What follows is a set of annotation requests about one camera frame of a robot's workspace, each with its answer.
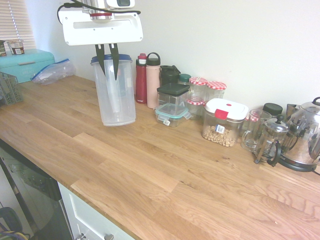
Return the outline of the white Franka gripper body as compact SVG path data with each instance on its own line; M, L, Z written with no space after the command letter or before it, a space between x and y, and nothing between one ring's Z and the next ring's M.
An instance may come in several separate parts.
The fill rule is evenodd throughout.
M141 20L136 13L113 13L92 19L82 10L63 10L64 41L69 46L139 42L143 39Z

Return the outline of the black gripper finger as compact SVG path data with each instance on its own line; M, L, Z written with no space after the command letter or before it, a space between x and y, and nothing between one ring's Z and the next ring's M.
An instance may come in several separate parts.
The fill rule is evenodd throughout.
M105 46L104 46L104 44L96 44L95 51L96 51L96 56L97 56L97 60L100 65L100 68L101 68L103 74L105 75L105 64L104 64Z
M119 58L120 58L118 45L116 43L109 43L108 46L109 46L111 59L112 59L114 80L116 81L118 78L118 68L119 68Z

